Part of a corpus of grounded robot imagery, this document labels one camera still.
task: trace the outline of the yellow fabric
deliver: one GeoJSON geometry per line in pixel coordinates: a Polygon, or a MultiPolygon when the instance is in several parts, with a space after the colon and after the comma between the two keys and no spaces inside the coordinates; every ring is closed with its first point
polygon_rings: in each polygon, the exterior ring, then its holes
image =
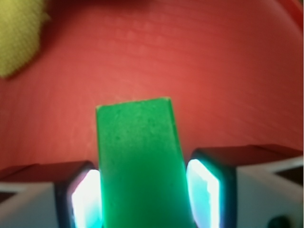
{"type": "Polygon", "coordinates": [[[0,76],[8,77],[39,50],[44,0],[0,0],[0,76]]]}

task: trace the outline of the red wall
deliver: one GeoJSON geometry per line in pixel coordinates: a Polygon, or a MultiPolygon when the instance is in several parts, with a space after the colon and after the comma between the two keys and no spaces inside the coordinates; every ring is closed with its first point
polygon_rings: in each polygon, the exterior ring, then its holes
{"type": "Polygon", "coordinates": [[[97,161],[95,106],[170,96],[198,146],[303,149],[303,33],[275,0],[54,0],[41,52],[0,81],[0,168],[97,161]]]}

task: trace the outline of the glowing light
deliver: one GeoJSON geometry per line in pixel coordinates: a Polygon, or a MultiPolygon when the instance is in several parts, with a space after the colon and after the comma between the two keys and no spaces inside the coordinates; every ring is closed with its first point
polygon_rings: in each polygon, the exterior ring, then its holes
{"type": "Polygon", "coordinates": [[[100,173],[90,170],[72,193],[76,228],[102,227],[100,173]]]}
{"type": "Polygon", "coordinates": [[[190,160],[187,181],[191,210],[198,227],[219,228],[219,181],[199,160],[190,160]]]}

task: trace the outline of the green block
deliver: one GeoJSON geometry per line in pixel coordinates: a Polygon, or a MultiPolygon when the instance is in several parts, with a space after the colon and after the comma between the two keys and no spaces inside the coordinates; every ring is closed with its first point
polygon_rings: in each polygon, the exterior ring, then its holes
{"type": "Polygon", "coordinates": [[[97,107],[104,228],[194,228],[169,98],[97,107]]]}

